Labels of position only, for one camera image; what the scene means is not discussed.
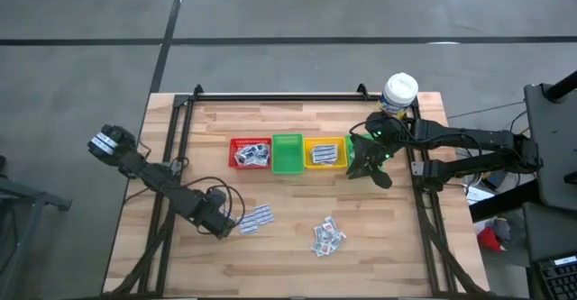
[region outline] plastic bin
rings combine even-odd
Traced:
[[[240,148],[242,148],[246,145],[258,144],[258,143],[268,144],[269,148],[270,148],[270,153],[272,153],[271,139],[270,138],[232,138],[231,143],[230,143],[230,147],[228,150],[228,167],[236,168],[236,169],[266,169],[266,168],[270,168],[270,159],[272,158],[272,155],[269,156],[269,161],[267,162],[267,166],[258,166],[258,165],[241,166],[236,162],[236,159],[234,159],[234,153],[236,153],[237,150],[239,150]]]
[[[336,162],[333,166],[315,164],[311,156],[311,150],[318,144],[336,145]],[[346,147],[344,146],[344,137],[323,137],[323,138],[305,138],[305,168],[306,169],[337,169],[347,167]]]
[[[370,133],[364,133],[361,134],[361,136],[373,140]],[[344,141],[346,143],[346,156],[347,159],[349,160],[348,166],[351,166],[354,159],[354,148],[353,148],[353,142],[351,141],[351,135],[347,134],[346,136],[344,136]]]
[[[272,173],[298,175],[303,167],[303,135],[284,133],[272,135]]]

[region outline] wooden tabletop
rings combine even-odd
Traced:
[[[142,142],[152,149],[149,161],[161,160],[173,96],[151,95],[142,127]],[[423,118],[447,125],[439,93],[419,93],[418,98]],[[305,137],[344,136],[376,110],[375,102],[195,103],[188,136],[190,166],[182,182],[220,177],[239,190],[247,211],[256,205],[270,204],[275,221],[252,235],[242,236],[235,229],[219,241],[199,235],[193,225],[177,216],[165,295],[430,295],[403,150],[384,165],[393,180],[393,187],[388,190],[375,186],[368,177],[349,180],[344,169],[305,170],[303,175],[293,177],[227,166],[231,138],[270,137],[281,132],[301,132]],[[173,157],[178,145],[175,143]],[[431,150],[430,155],[443,160],[455,157],[449,148]],[[204,190],[214,184],[193,187]],[[142,182],[133,181],[127,195],[142,188]],[[153,196],[146,192],[124,206],[105,291],[114,289],[142,255]],[[451,252],[475,282],[488,289],[463,189],[446,186],[439,196]],[[239,214],[238,198],[234,198],[234,208],[234,213]],[[310,250],[315,239],[313,227],[327,215],[334,217],[348,239],[331,256],[318,258]],[[444,286],[441,260],[436,255]],[[151,281],[155,278],[156,269]]]

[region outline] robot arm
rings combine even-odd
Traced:
[[[433,121],[408,118],[399,120],[385,113],[373,113],[363,124],[372,140],[351,130],[355,159],[347,175],[349,178],[370,175],[375,184],[383,188],[389,188],[392,181],[387,173],[379,170],[379,166],[407,146],[418,150],[447,146],[492,151],[450,162],[413,162],[413,174],[421,177],[420,183],[428,191],[442,191],[444,183],[452,177],[496,169],[529,174],[542,166],[536,143],[522,134],[447,128]]]
[[[134,136],[124,128],[105,125],[88,143],[88,150],[126,177],[140,178],[151,191],[166,196],[177,214],[196,227],[202,225],[216,238],[228,236],[234,227],[234,221],[219,212],[226,200],[224,192],[212,188],[205,194],[181,186],[168,166],[146,161],[136,149]]]

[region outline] wire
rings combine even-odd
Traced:
[[[213,188],[218,188],[218,187],[225,187],[226,188],[226,193],[228,194],[228,211],[226,212],[226,220],[224,220],[223,223],[223,229],[224,229],[224,225],[226,224],[226,222],[228,221],[228,219],[231,218],[231,213],[233,211],[233,194],[231,193],[231,189],[228,188],[228,186],[224,186],[224,185],[219,185],[219,186],[211,186],[209,187],[206,191],[207,193],[210,192]]]
[[[14,256],[14,254],[16,252],[16,249],[18,249],[18,227],[16,226],[16,212],[14,211],[14,206],[10,205],[10,207],[8,208],[8,211],[10,212],[10,215],[12,216],[14,247],[12,248],[12,251],[10,252],[10,255],[8,256],[8,258],[6,259],[4,264],[2,264],[2,267],[0,267],[0,275],[2,275],[4,273],[4,271],[8,267],[8,264],[10,264],[10,261],[12,260],[12,257]]]
[[[151,189],[150,187],[146,187],[146,188],[144,188],[143,190],[138,191],[138,192],[134,193],[133,195],[130,195],[130,196],[126,197],[126,198],[124,199],[124,205],[126,205],[126,203],[127,203],[130,199],[132,199],[132,198],[134,198],[134,197],[136,197],[136,196],[138,196],[138,195],[141,195],[142,193],[144,193],[144,192],[146,192],[146,191],[148,191],[148,190],[150,190],[150,189]]]
[[[507,107],[507,106],[512,106],[512,105],[520,105],[523,104],[524,101],[520,101],[520,102],[515,102],[515,103],[509,103],[509,104],[505,104],[505,105],[499,105],[499,106],[494,106],[494,107],[490,107],[487,109],[482,109],[482,110],[478,110],[478,111],[471,111],[471,112],[467,112],[467,113],[463,113],[463,114],[456,114],[456,115],[451,115],[451,116],[447,116],[447,119],[454,119],[457,117],[461,117],[461,116],[465,116],[465,115],[470,115],[470,114],[479,114],[479,113],[483,113],[483,112],[487,112],[487,111],[492,111],[492,110],[497,110],[503,107]]]
[[[471,151],[470,151],[470,150],[465,149],[465,148],[458,148],[458,149],[459,149],[459,150],[465,150],[465,151],[467,152],[467,154],[469,154],[468,157],[474,157],[474,156],[471,154]]]
[[[243,205],[243,213],[241,214],[241,217],[239,218],[238,222],[235,223],[232,228],[236,227],[237,225],[239,225],[239,224],[241,223],[241,221],[242,221],[243,218],[244,218],[244,214],[246,213],[246,207],[245,207],[245,204],[244,204],[244,199],[243,199],[243,197],[241,196],[241,194],[236,190],[236,188],[234,188],[234,187],[232,187],[232,186],[228,186],[222,179],[220,179],[220,178],[218,178],[218,177],[201,177],[201,178],[199,178],[199,179],[195,179],[195,180],[193,180],[193,181],[191,181],[191,182],[188,182],[188,183],[186,183],[186,184],[184,184],[184,185],[181,185],[180,187],[188,187],[188,186],[191,186],[191,185],[193,185],[193,184],[196,184],[196,183],[198,183],[198,182],[202,182],[202,181],[208,180],[208,179],[213,179],[213,180],[215,180],[215,181],[218,181],[218,182],[221,184],[220,186],[223,186],[224,188],[226,188],[226,192],[228,193],[228,195],[231,195],[230,190],[233,190],[233,191],[238,195],[239,199],[241,200],[241,204]],[[230,203],[231,203],[231,204],[229,205],[229,208],[231,209],[231,211],[232,211],[232,201],[233,201],[233,199],[230,197]],[[224,222],[226,223],[226,222],[228,221],[228,219],[230,219],[230,217],[231,217],[231,212],[228,213],[228,215],[227,215],[227,217],[226,217],[227,220],[224,221]]]
[[[467,184],[453,184],[453,183],[444,183],[447,186],[458,186],[458,187],[463,187],[465,189],[465,196],[467,196],[469,194],[469,188],[471,188],[471,186],[476,186],[479,183],[475,183],[473,184],[472,182],[475,179],[472,178],[469,182],[467,182]]]
[[[173,165],[174,162],[177,161],[177,160],[179,160],[179,158],[173,159],[173,160],[170,162],[169,167],[172,168],[172,165]],[[183,171],[186,167],[188,167],[188,164],[190,164],[190,160],[189,160],[188,158],[186,158],[186,157],[182,157],[182,162],[183,162],[182,168],[180,169],[180,171],[179,171],[178,173],[175,173],[174,176],[180,176],[180,175],[182,175],[182,171]],[[140,191],[134,193],[133,195],[128,196],[127,198],[124,199],[123,205],[126,205],[126,203],[128,203],[128,201],[129,201],[130,199],[135,198],[136,196],[141,195],[142,193],[144,193],[144,192],[146,192],[146,191],[148,191],[148,190],[150,190],[150,189],[151,189],[150,187],[146,187],[146,188],[144,188],[143,190],[140,190]]]
[[[513,125],[515,125],[515,121],[518,120],[521,116],[523,116],[523,114],[525,114],[526,112],[527,110],[521,112],[519,115],[517,115],[515,119],[513,119],[513,121],[511,121],[511,126],[508,128],[509,131],[513,132]]]
[[[360,138],[362,138],[362,139],[366,139],[365,137],[362,137],[360,134],[354,133],[354,132],[353,132],[354,129],[356,129],[356,128],[358,128],[359,126],[361,126],[361,125],[363,125],[363,124],[366,124],[366,123],[377,122],[377,121],[382,121],[382,120],[390,120],[390,121],[395,121],[395,122],[397,122],[397,123],[400,125],[401,129],[402,129],[402,130],[408,135],[408,137],[410,138],[410,142],[414,142],[414,143],[433,143],[433,147],[435,147],[435,143],[436,143],[437,141],[441,140],[442,138],[452,137],[452,136],[465,137],[465,138],[471,140],[473,143],[475,143],[475,144],[477,145],[477,150],[478,150],[478,152],[479,152],[479,155],[478,155],[478,156],[482,156],[482,154],[483,154],[482,146],[481,146],[481,144],[479,143],[479,141],[477,141],[474,137],[472,137],[472,136],[469,135],[469,134],[466,134],[466,133],[448,133],[448,134],[441,134],[441,135],[438,135],[438,136],[436,136],[436,137],[429,138],[429,139],[425,139],[425,140],[418,140],[403,122],[401,122],[398,118],[393,117],[393,116],[387,116],[387,117],[385,117],[384,119],[382,119],[382,118],[372,119],[372,120],[369,120],[369,121],[357,123],[357,124],[355,124],[355,125],[349,130],[349,133],[350,133],[351,135],[355,135],[355,136],[360,137]],[[470,152],[468,149],[465,149],[465,150],[466,150],[467,153],[470,155],[470,157],[473,157],[473,155],[471,154],[471,152]],[[473,181],[476,181],[475,185],[479,184],[479,183],[481,182],[481,174],[475,173],[475,175],[472,177],[472,179],[467,183],[467,185],[466,185],[466,187],[465,187],[465,195],[468,195],[468,194],[469,194],[469,188],[471,187]]]
[[[213,234],[213,233],[211,233],[211,232],[201,232],[201,231],[200,231],[200,226],[197,227],[197,232],[200,233],[200,234],[204,234],[204,235],[211,235],[211,234]]]
[[[140,144],[140,145],[143,146],[146,150],[148,150],[148,151],[146,151],[146,154],[144,154],[144,159],[147,159],[148,156],[151,154],[152,149],[151,149],[149,146],[147,146],[147,145],[145,145],[144,143],[142,143],[141,141],[138,141],[138,144]]]

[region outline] gray floor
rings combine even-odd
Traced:
[[[172,0],[0,0],[0,39],[160,38]],[[571,35],[577,0],[183,0],[175,37]],[[0,153],[7,174],[73,197],[48,211],[22,298],[96,295],[126,182],[93,159],[104,123],[138,132],[159,47],[0,47]],[[575,70],[577,44],[172,47],[162,92],[378,90],[391,74],[441,91],[448,115],[516,102],[526,84]],[[501,129],[522,105],[457,117]],[[491,288],[523,295],[486,260]]]

